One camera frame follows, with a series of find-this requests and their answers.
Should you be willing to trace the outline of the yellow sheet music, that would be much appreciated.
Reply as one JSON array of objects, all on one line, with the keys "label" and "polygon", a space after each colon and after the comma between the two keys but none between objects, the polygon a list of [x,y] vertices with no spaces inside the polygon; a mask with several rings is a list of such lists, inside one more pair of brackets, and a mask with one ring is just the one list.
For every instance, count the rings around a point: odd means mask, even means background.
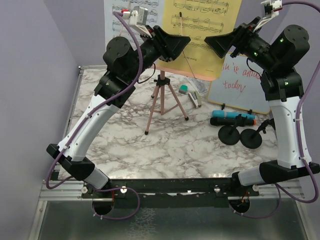
[{"label": "yellow sheet music", "polygon": [[236,24],[240,0],[166,0],[162,29],[172,35],[190,37],[183,53],[174,61],[158,61],[158,70],[213,81],[222,72],[224,59],[205,43],[205,38],[230,33]]}]

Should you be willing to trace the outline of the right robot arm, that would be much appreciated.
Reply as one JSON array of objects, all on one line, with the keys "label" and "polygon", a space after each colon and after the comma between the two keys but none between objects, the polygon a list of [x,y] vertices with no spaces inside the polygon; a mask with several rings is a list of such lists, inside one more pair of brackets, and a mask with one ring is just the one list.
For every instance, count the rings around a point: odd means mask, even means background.
[{"label": "right robot arm", "polygon": [[256,17],[230,33],[204,40],[220,58],[234,47],[232,58],[242,54],[262,68],[260,84],[273,115],[277,159],[233,173],[235,180],[229,189],[236,196],[246,192],[248,186],[275,184],[320,172],[320,165],[312,162],[308,152],[302,111],[298,108],[305,91],[295,65],[310,49],[309,34],[303,27],[291,24],[269,44],[259,36],[259,20]]}]

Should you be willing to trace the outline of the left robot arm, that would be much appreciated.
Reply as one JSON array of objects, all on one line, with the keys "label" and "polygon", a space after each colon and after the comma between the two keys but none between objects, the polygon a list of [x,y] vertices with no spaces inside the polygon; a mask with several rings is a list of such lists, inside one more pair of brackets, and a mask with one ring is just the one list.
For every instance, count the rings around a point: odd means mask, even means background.
[{"label": "left robot arm", "polygon": [[191,41],[188,36],[166,33],[157,25],[147,26],[146,32],[143,44],[136,50],[123,36],[109,41],[103,55],[106,73],[95,87],[87,109],[63,140],[46,149],[71,177],[93,186],[94,193],[101,198],[110,193],[110,179],[86,157],[91,143],[135,91],[141,73],[156,60],[174,61]]}]

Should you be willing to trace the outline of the black microphone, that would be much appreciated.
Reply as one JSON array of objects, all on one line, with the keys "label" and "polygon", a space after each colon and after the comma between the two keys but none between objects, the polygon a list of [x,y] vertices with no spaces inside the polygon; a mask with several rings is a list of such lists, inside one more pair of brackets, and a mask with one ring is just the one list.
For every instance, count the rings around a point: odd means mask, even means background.
[{"label": "black microphone", "polygon": [[233,126],[234,124],[238,123],[238,126],[240,127],[254,126],[257,123],[255,119],[245,118],[243,122],[239,122],[235,118],[219,118],[219,117],[211,117],[209,122],[213,126]]}]

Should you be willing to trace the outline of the blue toy microphone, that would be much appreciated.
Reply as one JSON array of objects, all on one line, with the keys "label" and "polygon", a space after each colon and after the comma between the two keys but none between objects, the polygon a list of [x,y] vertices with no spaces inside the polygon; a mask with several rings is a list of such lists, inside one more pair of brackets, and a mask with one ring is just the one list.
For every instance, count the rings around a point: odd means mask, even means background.
[{"label": "blue toy microphone", "polygon": [[254,120],[256,117],[252,114],[248,113],[240,113],[240,112],[228,112],[223,110],[213,110],[211,116],[213,118],[226,118],[226,119],[235,119],[241,115],[244,118],[248,118],[250,120]]}]

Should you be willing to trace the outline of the pink music stand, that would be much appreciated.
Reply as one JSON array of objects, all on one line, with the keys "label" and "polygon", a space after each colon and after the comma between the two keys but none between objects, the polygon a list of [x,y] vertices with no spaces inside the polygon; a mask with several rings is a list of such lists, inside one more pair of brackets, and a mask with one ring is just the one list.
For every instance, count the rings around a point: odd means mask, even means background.
[{"label": "pink music stand", "polygon": [[209,124],[212,111],[219,107],[207,102],[206,96],[201,95],[201,107],[195,108],[187,94],[182,94],[179,89],[182,85],[188,87],[188,92],[195,92],[196,89],[190,83],[189,78],[170,72],[163,73],[170,84],[154,86],[152,97],[147,104],[150,109],[146,114],[146,126],[144,135],[157,131],[185,131],[201,124]]}]

